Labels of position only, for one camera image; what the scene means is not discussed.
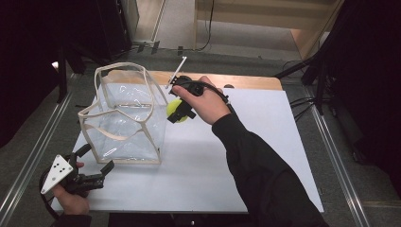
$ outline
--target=white tabletop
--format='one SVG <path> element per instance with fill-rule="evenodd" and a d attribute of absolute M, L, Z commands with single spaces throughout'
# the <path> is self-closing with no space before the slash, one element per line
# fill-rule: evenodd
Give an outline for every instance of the white tabletop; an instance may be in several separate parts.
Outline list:
<path fill-rule="evenodd" d="M 304 146 L 284 91 L 224 89 L 242 123 L 268 142 L 294 169 L 305 190 L 323 212 Z M 74 150 L 86 144 L 82 133 Z M 183 123 L 167 122 L 160 165 L 115 165 L 104 188 L 91 191 L 91 210 L 107 212 L 243 213 L 230 174 L 225 148 L 198 116 Z M 79 161 L 79 173 L 99 173 L 91 152 Z M 57 201 L 55 210 L 61 210 Z"/>

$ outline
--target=black curtain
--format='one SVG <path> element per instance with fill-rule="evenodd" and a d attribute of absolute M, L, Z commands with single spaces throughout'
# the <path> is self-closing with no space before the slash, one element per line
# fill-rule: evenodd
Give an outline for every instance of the black curtain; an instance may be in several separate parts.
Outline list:
<path fill-rule="evenodd" d="M 51 63 L 57 40 L 48 20 L 52 1 L 2 0 L 0 7 L 0 147 L 58 85 Z"/>
<path fill-rule="evenodd" d="M 386 171 L 401 195 L 401 13 L 396 0 L 345 1 L 324 55 L 334 94 L 363 134 L 357 151 Z"/>

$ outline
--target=transparent bag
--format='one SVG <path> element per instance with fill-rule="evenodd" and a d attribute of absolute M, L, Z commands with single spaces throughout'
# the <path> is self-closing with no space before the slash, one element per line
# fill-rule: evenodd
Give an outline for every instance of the transparent bag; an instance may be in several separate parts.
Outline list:
<path fill-rule="evenodd" d="M 95 71 L 96 100 L 78 113 L 98 163 L 160 164 L 167 100 L 145 67 L 130 62 Z"/>

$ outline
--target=black backdrop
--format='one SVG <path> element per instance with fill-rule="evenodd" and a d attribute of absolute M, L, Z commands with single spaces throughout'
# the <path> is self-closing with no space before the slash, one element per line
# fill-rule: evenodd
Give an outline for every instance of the black backdrop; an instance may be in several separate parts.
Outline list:
<path fill-rule="evenodd" d="M 386 171 L 401 195 L 401 13 L 396 0 L 345 1 L 324 61 L 332 90 L 353 122 L 338 118 L 357 152 Z"/>
<path fill-rule="evenodd" d="M 119 0 L 0 0 L 0 6 L 1 148 L 65 83 L 51 65 L 61 60 L 61 47 L 73 71 L 83 73 L 81 56 L 105 64 L 131 41 Z"/>

